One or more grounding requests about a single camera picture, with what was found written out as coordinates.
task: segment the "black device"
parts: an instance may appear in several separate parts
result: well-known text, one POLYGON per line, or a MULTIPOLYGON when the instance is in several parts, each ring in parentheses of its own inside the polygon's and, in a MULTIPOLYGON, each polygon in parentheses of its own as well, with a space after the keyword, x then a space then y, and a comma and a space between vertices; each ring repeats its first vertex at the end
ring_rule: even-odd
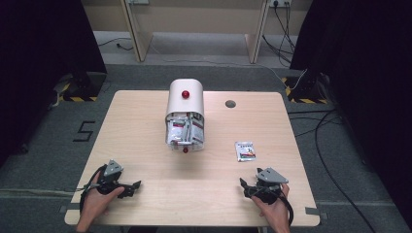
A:
POLYGON ((257 185, 249 186, 242 178, 240 185, 244 188, 244 195, 247 198, 258 197, 262 202, 271 205, 279 198, 289 211, 289 225, 293 222, 293 208, 285 195, 282 195, 282 183, 289 181, 277 173, 273 168, 265 170, 257 168, 257 185))
POLYGON ((123 186, 124 192, 118 196, 118 198, 131 197, 134 194, 134 191, 139 188, 141 181, 134 183, 133 185, 119 183, 118 179, 121 175, 123 168, 115 161, 110 160, 108 165, 103 166, 104 172, 100 172, 100 176, 97 180, 97 190, 101 194, 111 193, 116 188, 123 186))
POLYGON ((116 188, 123 186, 124 191, 120 195, 118 195, 118 198, 132 197, 136 189, 140 187, 141 181, 136 182, 132 185, 119 183, 118 179, 121 175, 122 170, 123 168, 113 159, 111 159, 108 164, 105 164, 98 168, 91 177, 90 181, 84 187, 80 201, 80 212, 82 212, 85 198, 91 188, 96 188, 99 193, 106 195, 111 193, 116 188), (93 178, 98 172, 100 172, 100 175, 97 179, 97 183, 92 183, 93 178))

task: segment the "red button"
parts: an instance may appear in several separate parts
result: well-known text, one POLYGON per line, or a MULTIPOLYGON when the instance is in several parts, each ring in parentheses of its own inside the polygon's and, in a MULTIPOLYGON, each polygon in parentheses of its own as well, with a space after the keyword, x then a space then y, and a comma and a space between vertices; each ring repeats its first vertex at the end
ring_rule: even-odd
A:
POLYGON ((182 97, 184 99, 188 99, 190 96, 190 93, 187 90, 182 91, 182 97))

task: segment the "wall outlet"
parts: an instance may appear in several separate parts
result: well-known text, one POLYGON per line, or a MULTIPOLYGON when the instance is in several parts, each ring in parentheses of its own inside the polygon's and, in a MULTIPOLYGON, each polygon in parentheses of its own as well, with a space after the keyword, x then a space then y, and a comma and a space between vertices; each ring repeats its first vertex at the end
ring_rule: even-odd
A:
POLYGON ((292 0, 270 0, 269 7, 275 7, 275 1, 278 2, 278 8, 290 7, 292 0))

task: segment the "wooden table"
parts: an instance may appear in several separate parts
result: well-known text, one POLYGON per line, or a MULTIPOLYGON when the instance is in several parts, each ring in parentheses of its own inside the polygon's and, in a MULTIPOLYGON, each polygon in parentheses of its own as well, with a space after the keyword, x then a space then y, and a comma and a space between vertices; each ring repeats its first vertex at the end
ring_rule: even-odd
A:
MULTIPOLYGON (((168 91, 116 93, 78 187, 111 158, 123 166, 119 182, 142 181, 133 197, 116 199, 107 225, 267 226, 239 178, 256 182, 257 167, 272 167, 291 188, 294 226, 315 226, 318 216, 282 96, 275 92, 204 91, 205 148, 182 153, 165 144, 168 91), (236 102, 235 108, 225 105, 236 102), (234 143, 252 141, 257 160, 238 162, 234 143)), ((81 192, 72 203, 79 203, 81 192)), ((79 211, 65 221, 76 224, 79 211)))

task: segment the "human hand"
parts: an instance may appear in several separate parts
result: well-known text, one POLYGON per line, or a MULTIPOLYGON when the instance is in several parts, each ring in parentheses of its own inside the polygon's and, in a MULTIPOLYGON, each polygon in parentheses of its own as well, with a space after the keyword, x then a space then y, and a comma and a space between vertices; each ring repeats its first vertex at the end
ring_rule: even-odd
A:
MULTIPOLYGON (((289 187, 282 183, 282 192, 285 198, 288 198, 289 187)), ((290 233, 288 220, 288 208, 279 198, 272 204, 268 205, 262 202, 258 197, 252 196, 252 200, 260 208, 260 216, 266 217, 269 225, 276 233, 290 233)))
MULTIPOLYGON (((97 183, 100 172, 93 178, 93 183, 97 183)), ((119 196, 124 191, 124 187, 120 186, 107 195, 100 194, 96 188, 88 191, 83 205, 82 213, 76 227, 77 232, 87 232, 93 221, 103 213, 108 213, 107 207, 110 202, 119 196)))

